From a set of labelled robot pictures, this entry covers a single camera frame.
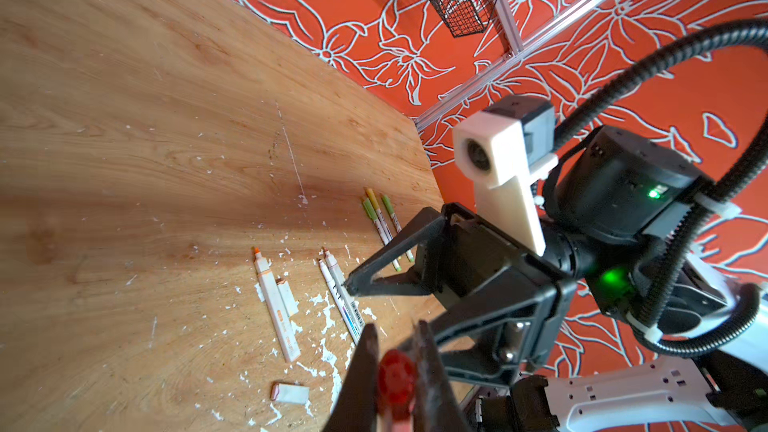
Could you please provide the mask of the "white pen purple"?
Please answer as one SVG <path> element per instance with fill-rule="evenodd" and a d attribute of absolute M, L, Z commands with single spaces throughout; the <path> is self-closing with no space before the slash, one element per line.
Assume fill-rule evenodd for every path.
<path fill-rule="evenodd" d="M 333 297 L 333 300 L 335 302 L 335 305 L 337 309 L 339 310 L 339 313 L 342 317 L 342 320 L 345 323 L 345 326 L 348 329 L 348 332 L 350 334 L 350 337 L 354 344 L 357 344 L 360 338 L 360 332 L 358 331 L 357 327 L 355 326 L 353 319 L 349 312 L 347 311 L 346 304 L 341 296 L 340 290 L 338 289 L 337 283 L 334 280 L 329 268 L 327 267 L 327 264 L 324 262 L 323 259 L 320 259 L 318 261 L 319 263 L 319 269 L 321 271 L 321 274 L 323 275 L 326 284 L 329 288 L 329 291 Z"/>

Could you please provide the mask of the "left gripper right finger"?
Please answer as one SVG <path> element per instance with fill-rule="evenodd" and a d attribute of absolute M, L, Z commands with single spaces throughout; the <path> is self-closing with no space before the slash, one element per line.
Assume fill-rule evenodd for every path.
<path fill-rule="evenodd" d="M 416 366 L 414 431 L 469 431 L 450 386 L 429 324 L 419 321 L 411 336 Z"/>

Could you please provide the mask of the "yellow pen cap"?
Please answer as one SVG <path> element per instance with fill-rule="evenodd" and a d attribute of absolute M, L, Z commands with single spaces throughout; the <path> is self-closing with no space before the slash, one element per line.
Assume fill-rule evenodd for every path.
<path fill-rule="evenodd" d="M 373 207 L 373 209 L 375 211 L 375 214 L 376 214 L 380 224 L 382 225 L 385 237 L 387 238 L 388 241 L 391 241 L 392 240 L 392 234 L 391 234 L 391 232 L 390 232 L 390 230 L 388 228 L 388 225 L 386 223 L 385 217 L 383 215 L 383 212 L 381 210 L 381 207 L 380 207 L 380 205 L 378 203 L 378 200 L 376 198 L 376 195 L 375 195 L 373 189 L 372 188 L 366 188 L 365 192 L 366 192 L 366 195 L 367 195 L 368 199 L 370 200 L 370 202 L 372 204 L 372 207 Z"/>

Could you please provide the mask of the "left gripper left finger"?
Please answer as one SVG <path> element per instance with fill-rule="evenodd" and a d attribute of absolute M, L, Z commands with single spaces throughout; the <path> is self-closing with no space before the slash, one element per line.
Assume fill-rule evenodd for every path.
<path fill-rule="evenodd" d="M 379 366 L 376 327 L 368 323 L 351 358 L 347 376 L 323 432 L 376 429 L 376 384 Z"/>

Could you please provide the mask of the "green pen cap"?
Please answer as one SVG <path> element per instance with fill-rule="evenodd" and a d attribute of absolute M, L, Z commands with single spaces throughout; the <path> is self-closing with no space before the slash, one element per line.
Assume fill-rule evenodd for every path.
<path fill-rule="evenodd" d="M 400 221 L 399 221 L 399 219 L 398 219 L 398 217 L 397 217 L 397 215 L 395 213 L 395 210 L 394 210 L 394 207 L 393 207 L 393 204 L 392 204 L 390 198 L 387 195 L 382 194 L 381 195 L 381 199 L 383 201 L 383 204 L 384 204 L 384 207 L 385 207 L 385 209 L 387 211 L 387 214 L 390 217 L 390 220 L 392 221 L 392 223 L 393 223 L 393 225 L 394 225 L 394 227 L 396 229 L 396 232 L 397 233 L 401 233 L 402 232 L 402 226 L 401 226 L 401 223 L 400 223 Z M 415 262 L 415 256 L 414 256 L 414 254 L 413 254 L 413 252 L 411 250 L 407 250 L 405 252 L 405 255 L 406 255 L 406 258 L 410 262 L 412 262 L 412 263 Z"/>
<path fill-rule="evenodd" d="M 366 212 L 366 215 L 368 218 L 372 221 L 374 227 L 376 228 L 376 231 L 378 233 L 378 236 L 382 242 L 383 245 L 387 245 L 389 243 L 389 238 L 384 231 L 383 225 L 378 218 L 376 212 L 373 209 L 372 203 L 369 198 L 364 198 L 362 200 L 362 206 Z"/>

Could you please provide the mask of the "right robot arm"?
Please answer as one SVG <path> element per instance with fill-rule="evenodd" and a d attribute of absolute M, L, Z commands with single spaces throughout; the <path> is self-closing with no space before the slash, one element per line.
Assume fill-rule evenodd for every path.
<path fill-rule="evenodd" d="M 543 187 L 546 250 L 465 207 L 425 208 L 355 269 L 356 296 L 451 292 L 430 330 L 451 379 L 508 393 L 478 401 L 481 431 L 598 431 L 632 420 L 719 419 L 767 427 L 767 295 L 716 284 L 691 253 L 696 231 L 767 163 L 759 132 L 718 181 L 625 130 L 602 126 L 564 155 Z M 644 369 L 560 381 L 541 366 L 585 280 L 600 310 L 657 354 Z"/>

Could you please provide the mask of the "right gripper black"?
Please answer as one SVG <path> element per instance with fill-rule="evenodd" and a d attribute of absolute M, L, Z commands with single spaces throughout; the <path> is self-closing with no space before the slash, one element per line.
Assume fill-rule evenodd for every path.
<path fill-rule="evenodd" d="M 407 270 L 384 275 L 412 249 Z M 547 364 L 577 291 L 571 275 L 457 204 L 423 208 L 344 285 L 354 297 L 434 294 L 445 307 L 429 324 L 436 345 L 473 342 L 440 353 L 448 377 L 490 387 Z"/>

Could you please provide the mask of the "red pen cap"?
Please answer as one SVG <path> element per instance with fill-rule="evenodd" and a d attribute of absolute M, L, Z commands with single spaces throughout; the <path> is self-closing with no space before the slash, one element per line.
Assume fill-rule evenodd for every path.
<path fill-rule="evenodd" d="M 376 407 L 384 431 L 411 431 L 418 371 L 404 352 L 387 351 L 379 362 Z"/>

